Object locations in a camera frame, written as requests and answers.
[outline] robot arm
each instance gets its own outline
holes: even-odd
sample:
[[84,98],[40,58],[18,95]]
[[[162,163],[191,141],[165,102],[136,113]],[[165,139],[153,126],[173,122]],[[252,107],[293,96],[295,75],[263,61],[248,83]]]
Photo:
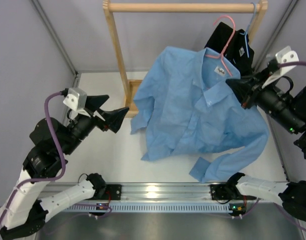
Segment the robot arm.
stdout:
[[[50,118],[60,149],[66,155],[70,155],[95,127],[103,132],[111,130],[116,133],[129,110],[128,107],[114,111],[101,110],[100,107],[108,100],[108,95],[87,96],[79,88],[69,88],[60,93],[65,97],[64,104],[78,113],[70,120],[68,126]],[[46,118],[39,121],[30,138],[35,147],[23,162],[12,194],[0,207],[0,235],[3,240],[26,237],[37,232],[60,211],[81,200],[101,197],[107,187],[101,175],[93,173],[83,182],[64,192],[37,200],[51,180],[58,179],[64,174],[61,172],[57,176],[61,168],[65,169],[65,164],[61,163],[59,149]]]
[[[244,109],[258,106],[289,133],[303,133],[294,144],[301,148],[306,159],[306,86],[293,97],[290,94],[293,81],[284,76],[296,65],[306,66],[306,62],[299,61],[296,52],[286,47],[261,72],[244,79],[227,79],[226,83]],[[281,77],[289,81],[287,92],[276,87],[276,81]],[[271,182],[237,173],[223,189],[231,199],[241,195],[265,199],[282,206],[293,217],[306,221],[306,181]]]

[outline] wooden post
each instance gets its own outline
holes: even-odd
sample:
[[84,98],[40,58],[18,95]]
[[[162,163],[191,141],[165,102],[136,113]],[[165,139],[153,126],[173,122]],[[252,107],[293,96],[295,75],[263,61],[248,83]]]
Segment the wooden post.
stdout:
[[119,36],[118,36],[118,31],[117,31],[117,26],[116,26],[116,23],[115,23],[115,20],[114,20],[113,13],[110,12],[110,10],[109,10],[109,4],[110,4],[110,0],[104,0],[103,1],[103,10],[104,10],[105,18],[106,18],[106,21],[107,21],[109,34],[111,36],[112,43],[113,43],[113,46],[114,46],[115,55],[116,55],[116,59],[117,59],[118,70],[119,70],[119,74],[121,75],[122,84],[123,84],[123,88],[124,88],[124,92],[125,92],[126,102],[129,103],[129,102],[132,101],[131,100],[130,83],[129,83],[129,80],[128,80],[128,77],[127,77],[127,72],[125,70],[123,55],[122,55]]
[[249,28],[249,31],[248,31],[249,43],[251,43],[253,41],[253,39],[255,37],[255,34],[257,33],[257,31],[258,31],[258,29],[261,25],[261,22],[264,18],[264,15],[268,10],[269,3],[268,3],[267,0],[259,0],[257,5],[259,5],[260,8],[259,8],[258,11],[256,11],[256,16],[253,19],[253,21],[251,23],[251,26]]

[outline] pink hanger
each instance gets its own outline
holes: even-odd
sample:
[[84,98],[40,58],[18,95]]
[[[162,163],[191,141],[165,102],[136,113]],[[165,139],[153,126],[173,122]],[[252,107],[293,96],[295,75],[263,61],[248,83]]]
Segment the pink hanger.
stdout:
[[228,39],[226,45],[224,46],[223,50],[221,51],[221,53],[220,53],[218,56],[212,56],[212,55],[206,54],[205,57],[209,57],[209,58],[212,58],[212,59],[219,59],[219,58],[221,58],[221,62],[222,62],[222,64],[223,64],[223,66],[225,67],[225,69],[226,69],[226,71],[228,72],[228,74],[232,77],[232,73],[230,72],[230,70],[228,69],[228,67],[225,65],[225,63],[224,63],[224,61],[223,61],[223,58],[224,58],[224,52],[225,52],[226,49],[228,48],[228,46],[229,46],[229,44],[230,44],[230,42],[231,42],[231,40],[232,40],[232,38],[233,38],[233,36],[234,36],[234,33],[235,33],[235,22],[234,22],[234,20],[233,20],[229,15],[222,15],[222,16],[220,16],[220,17],[213,23],[213,26],[214,26],[215,24],[217,24],[218,21],[219,21],[220,19],[222,19],[222,18],[228,18],[228,19],[230,19],[230,21],[232,22],[232,24],[233,24],[233,31],[232,31],[232,34],[231,34],[231,36],[229,37],[229,39]]

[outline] metal floor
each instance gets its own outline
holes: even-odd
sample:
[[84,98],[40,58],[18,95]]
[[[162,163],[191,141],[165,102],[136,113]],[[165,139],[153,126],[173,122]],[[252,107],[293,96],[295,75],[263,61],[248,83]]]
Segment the metal floor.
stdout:
[[[60,213],[45,225],[52,232],[76,213]],[[36,240],[301,240],[300,231],[271,203],[260,203],[244,219],[207,213],[112,213],[95,220],[78,216]]]

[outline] white wall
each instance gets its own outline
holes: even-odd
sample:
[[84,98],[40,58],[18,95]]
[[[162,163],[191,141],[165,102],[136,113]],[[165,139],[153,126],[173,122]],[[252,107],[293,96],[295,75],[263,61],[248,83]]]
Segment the white wall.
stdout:
[[[113,0],[146,3],[217,3],[217,0]],[[251,0],[221,0],[250,3]],[[268,11],[252,43],[261,53],[290,0],[268,0]],[[40,0],[77,70],[116,71],[117,61],[104,17],[102,0]],[[115,13],[126,69],[145,71],[166,46],[201,50],[219,13]],[[238,29],[252,14],[231,14]]]
[[[285,46],[291,46],[292,50],[297,52],[299,59],[306,61],[306,0],[298,2],[271,47],[270,53],[275,54]],[[306,85],[306,67],[297,66],[287,76],[294,81],[294,89],[291,94],[295,96]],[[279,84],[285,90],[288,87],[287,81],[282,80]],[[289,134],[275,121],[273,121],[273,128],[290,180],[306,180],[306,161],[301,149],[293,145],[301,134]]]
[[[29,134],[44,117],[45,98],[73,75],[28,0],[0,0],[0,205],[33,147]],[[60,119],[61,98],[51,115]]]

